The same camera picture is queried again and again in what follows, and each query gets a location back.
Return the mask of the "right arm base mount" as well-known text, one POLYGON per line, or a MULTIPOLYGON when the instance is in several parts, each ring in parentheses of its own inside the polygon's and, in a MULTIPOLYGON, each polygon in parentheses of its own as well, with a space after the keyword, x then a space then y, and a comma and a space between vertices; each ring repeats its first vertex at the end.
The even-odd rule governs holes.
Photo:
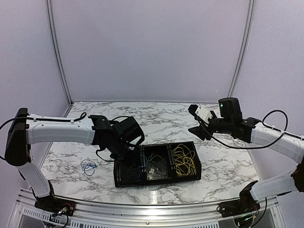
POLYGON ((257 211, 260 209, 260 204, 256 201, 250 203, 249 205, 242 204, 240 200, 230 200, 219 203, 217 207, 217 212, 222 215, 223 218, 238 216, 246 213, 250 213, 253 211, 257 211))

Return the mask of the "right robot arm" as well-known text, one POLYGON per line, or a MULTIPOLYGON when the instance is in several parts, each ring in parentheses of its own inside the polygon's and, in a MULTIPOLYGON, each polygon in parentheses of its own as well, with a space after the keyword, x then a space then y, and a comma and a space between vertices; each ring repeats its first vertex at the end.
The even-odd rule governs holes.
POLYGON ((229 134, 235 139, 254 144, 251 150, 269 148, 294 160, 297 166, 286 173, 267 180, 248 184, 239 194, 235 208, 245 213, 259 200, 292 191, 304 191, 304 138, 267 125, 264 120, 253 117, 244 119, 239 100, 235 97, 222 98, 218 101, 220 117, 213 111, 192 104, 188 111, 199 123, 189 128, 189 132, 201 140, 215 139, 214 133, 229 134))

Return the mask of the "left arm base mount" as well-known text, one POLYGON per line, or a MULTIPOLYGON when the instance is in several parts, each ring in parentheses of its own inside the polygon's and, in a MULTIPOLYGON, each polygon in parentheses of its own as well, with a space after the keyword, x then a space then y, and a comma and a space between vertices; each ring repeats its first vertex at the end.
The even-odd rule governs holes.
POLYGON ((73 216, 76 203, 72 200, 61 199, 57 197, 42 197, 37 198, 35 208, 42 209, 52 213, 58 213, 63 208, 67 208, 66 214, 73 216))

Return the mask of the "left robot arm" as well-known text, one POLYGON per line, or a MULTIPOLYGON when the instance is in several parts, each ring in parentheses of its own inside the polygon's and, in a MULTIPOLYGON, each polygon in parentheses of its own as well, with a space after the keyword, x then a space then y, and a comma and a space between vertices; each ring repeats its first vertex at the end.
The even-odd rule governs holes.
POLYGON ((132 167, 139 162, 137 147, 145 140, 142 128, 132 116, 125 116, 120 122, 85 112, 78 118, 47 117, 20 108, 3 126, 7 124, 11 126, 1 159, 17 168, 32 188, 36 201, 49 211, 58 210, 60 201, 30 155, 32 145, 60 142, 95 145, 101 151, 107 149, 114 161, 132 167))

